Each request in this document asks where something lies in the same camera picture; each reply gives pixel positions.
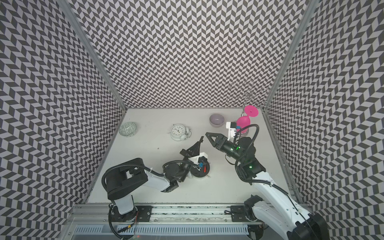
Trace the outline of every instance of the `gray bowl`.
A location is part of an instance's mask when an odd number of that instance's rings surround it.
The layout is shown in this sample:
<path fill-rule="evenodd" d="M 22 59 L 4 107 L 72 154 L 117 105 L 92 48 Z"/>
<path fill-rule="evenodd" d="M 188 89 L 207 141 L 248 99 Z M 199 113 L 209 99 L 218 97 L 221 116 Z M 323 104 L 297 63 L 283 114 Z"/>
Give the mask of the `gray bowl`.
<path fill-rule="evenodd" d="M 209 123 L 212 127 L 221 127 L 224 124 L 224 117 L 221 114 L 214 113 L 209 117 Z"/>

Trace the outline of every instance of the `red wire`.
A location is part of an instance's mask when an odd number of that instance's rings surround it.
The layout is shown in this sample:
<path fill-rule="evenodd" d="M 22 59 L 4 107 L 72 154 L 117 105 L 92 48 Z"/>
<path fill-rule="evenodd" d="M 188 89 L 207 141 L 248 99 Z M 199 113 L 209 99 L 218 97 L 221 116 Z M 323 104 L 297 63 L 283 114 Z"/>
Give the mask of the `red wire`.
<path fill-rule="evenodd" d="M 135 218 L 135 222 L 133 223 L 135 225 L 135 229 L 133 230 L 133 235 L 135 235 L 135 232 L 136 232 L 136 222 L 137 222 L 137 215 L 139 214 L 139 211 L 137 211 L 136 213 L 136 218 Z"/>

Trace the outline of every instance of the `white table surface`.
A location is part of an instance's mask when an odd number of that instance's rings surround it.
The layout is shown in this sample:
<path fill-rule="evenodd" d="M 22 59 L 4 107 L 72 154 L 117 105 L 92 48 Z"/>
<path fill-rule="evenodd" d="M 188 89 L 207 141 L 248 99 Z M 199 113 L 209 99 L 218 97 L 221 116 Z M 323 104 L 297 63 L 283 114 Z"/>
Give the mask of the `white table surface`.
<path fill-rule="evenodd" d="M 200 152 L 208 154 L 210 163 L 210 178 L 188 178 L 179 183 L 179 187 L 170 193 L 163 193 L 150 187 L 141 186 L 132 192 L 135 203 L 243 203 L 251 194 L 263 197 L 254 187 L 242 182 L 236 175 L 234 166 L 224 159 L 225 154 L 212 147 L 205 137 L 206 132 L 228 135 L 225 125 L 219 128 L 209 124 L 209 116 L 220 113 L 225 121 L 235 121 L 240 117 L 241 109 L 129 109 L 123 123 L 135 122 L 137 132 L 133 137 L 123 137 L 120 134 L 109 151 L 107 159 L 99 174 L 96 184 L 88 199 L 88 203 L 110 202 L 107 193 L 101 185 L 101 176 L 115 165 L 134 158 L 143 159 L 144 165 L 153 167 L 161 173 L 162 165 L 172 160 L 182 160 L 180 151 L 194 145 L 201 136 L 204 141 Z M 264 118 L 259 111 L 257 117 L 251 118 L 251 123 L 260 126 L 260 131 L 254 143 L 256 158 L 271 174 L 275 182 L 288 191 L 288 186 L 280 167 L 275 149 L 266 128 Z M 183 124 L 191 128 L 192 136 L 176 142 L 167 134 L 173 124 Z M 255 128 L 250 128 L 248 137 L 252 137 Z"/>

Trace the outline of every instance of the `ceramic bowl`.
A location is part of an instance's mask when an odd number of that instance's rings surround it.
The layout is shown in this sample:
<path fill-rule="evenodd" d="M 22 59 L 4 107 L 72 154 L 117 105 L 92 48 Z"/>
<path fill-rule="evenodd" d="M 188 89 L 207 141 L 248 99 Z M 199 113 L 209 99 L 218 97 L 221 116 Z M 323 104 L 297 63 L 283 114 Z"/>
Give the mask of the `ceramic bowl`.
<path fill-rule="evenodd" d="M 212 127 L 221 127 L 224 124 L 224 117 L 221 114 L 214 113 L 209 117 L 209 123 Z"/>
<path fill-rule="evenodd" d="M 137 126 L 134 122 L 126 122 L 119 128 L 119 133 L 124 137 L 132 137 L 136 133 Z"/>

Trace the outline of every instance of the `green patterned bowl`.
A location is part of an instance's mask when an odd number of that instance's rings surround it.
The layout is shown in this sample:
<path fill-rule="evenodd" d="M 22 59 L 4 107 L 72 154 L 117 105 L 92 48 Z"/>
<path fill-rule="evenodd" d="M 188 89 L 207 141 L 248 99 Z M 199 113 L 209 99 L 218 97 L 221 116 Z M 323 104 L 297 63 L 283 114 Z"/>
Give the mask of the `green patterned bowl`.
<path fill-rule="evenodd" d="M 124 137 L 132 137 L 136 133 L 137 126 L 134 122 L 126 122 L 119 128 L 119 133 Z"/>

